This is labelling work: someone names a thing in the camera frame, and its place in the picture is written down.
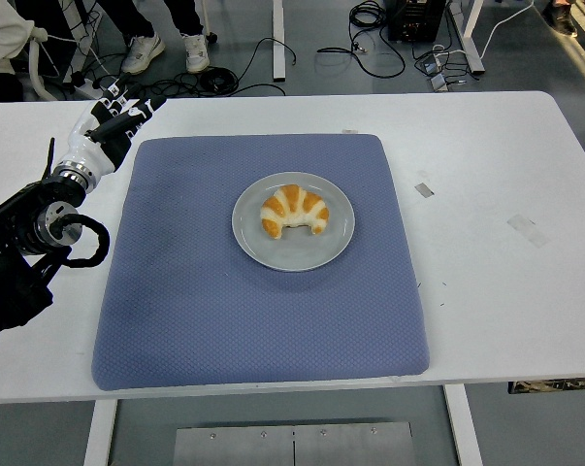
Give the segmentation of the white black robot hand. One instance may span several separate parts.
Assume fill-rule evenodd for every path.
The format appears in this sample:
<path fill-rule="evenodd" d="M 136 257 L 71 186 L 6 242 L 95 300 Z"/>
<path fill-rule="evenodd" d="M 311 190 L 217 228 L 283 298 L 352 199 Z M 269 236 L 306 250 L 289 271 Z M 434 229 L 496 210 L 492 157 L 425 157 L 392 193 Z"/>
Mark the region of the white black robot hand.
<path fill-rule="evenodd" d="M 55 176 L 76 177 L 88 188 L 115 172 L 142 126 L 167 101 L 162 95 L 140 99 L 138 84 L 120 77 L 102 92 L 73 127 L 68 152 L 53 169 Z"/>

